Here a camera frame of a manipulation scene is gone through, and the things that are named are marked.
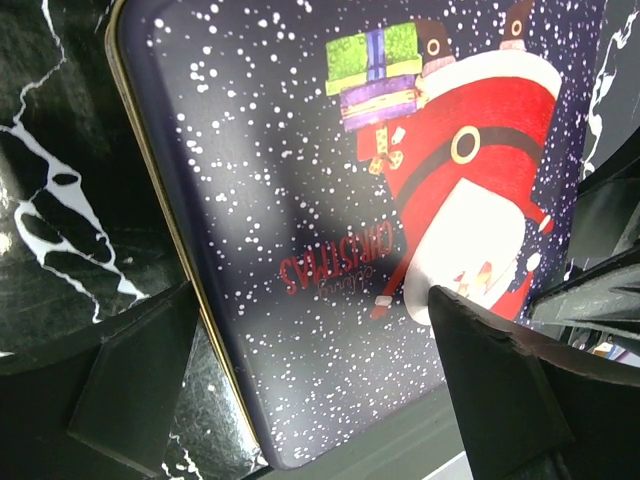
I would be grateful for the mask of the gold cookie tin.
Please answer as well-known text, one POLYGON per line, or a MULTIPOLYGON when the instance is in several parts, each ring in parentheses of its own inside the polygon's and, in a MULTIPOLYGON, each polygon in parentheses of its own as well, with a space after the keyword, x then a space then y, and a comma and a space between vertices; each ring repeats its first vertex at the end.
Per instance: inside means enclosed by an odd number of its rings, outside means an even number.
POLYGON ((204 237, 204 214, 196 205, 195 182, 179 165, 186 155, 177 145, 177 115, 165 86, 168 74, 156 65, 153 53, 146 47, 147 33, 153 29, 155 18, 163 14, 165 5, 164 1, 117 1, 106 27, 105 51, 181 266, 195 291, 209 342, 230 382, 239 408, 236 424, 257 445, 259 440, 242 399, 235 366, 212 311, 217 298, 206 291, 204 274, 208 264, 204 248, 198 244, 204 237))

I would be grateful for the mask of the gold tin lid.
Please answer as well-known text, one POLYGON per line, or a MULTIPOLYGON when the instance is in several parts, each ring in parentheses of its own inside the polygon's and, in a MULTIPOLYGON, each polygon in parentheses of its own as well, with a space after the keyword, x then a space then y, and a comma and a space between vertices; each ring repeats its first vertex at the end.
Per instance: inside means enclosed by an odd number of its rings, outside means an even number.
POLYGON ((442 285, 519 320, 564 265, 602 1, 164 1, 206 291, 268 464, 443 382, 442 285))

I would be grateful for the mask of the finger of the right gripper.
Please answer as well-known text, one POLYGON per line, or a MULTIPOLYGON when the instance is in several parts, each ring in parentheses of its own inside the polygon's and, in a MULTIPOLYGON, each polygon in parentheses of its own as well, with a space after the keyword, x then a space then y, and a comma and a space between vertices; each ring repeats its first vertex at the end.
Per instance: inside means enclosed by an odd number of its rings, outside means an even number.
POLYGON ((562 340, 639 338, 639 163, 581 187, 564 280, 532 301, 531 326, 562 340))

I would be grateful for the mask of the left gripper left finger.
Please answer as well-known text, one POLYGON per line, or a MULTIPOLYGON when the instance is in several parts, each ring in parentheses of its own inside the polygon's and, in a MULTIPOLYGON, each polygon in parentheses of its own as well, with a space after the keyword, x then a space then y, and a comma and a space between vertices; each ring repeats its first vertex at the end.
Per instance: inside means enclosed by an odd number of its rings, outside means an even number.
POLYGON ((2 478, 159 476, 198 319, 184 282, 3 357, 2 478))

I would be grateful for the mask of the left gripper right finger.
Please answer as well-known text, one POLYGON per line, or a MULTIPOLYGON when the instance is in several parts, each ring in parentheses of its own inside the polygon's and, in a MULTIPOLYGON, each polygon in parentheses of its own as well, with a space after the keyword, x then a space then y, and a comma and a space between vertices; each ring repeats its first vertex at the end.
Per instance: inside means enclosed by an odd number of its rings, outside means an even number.
POLYGON ((477 479, 636 479, 639 370, 443 288, 427 306, 477 479))

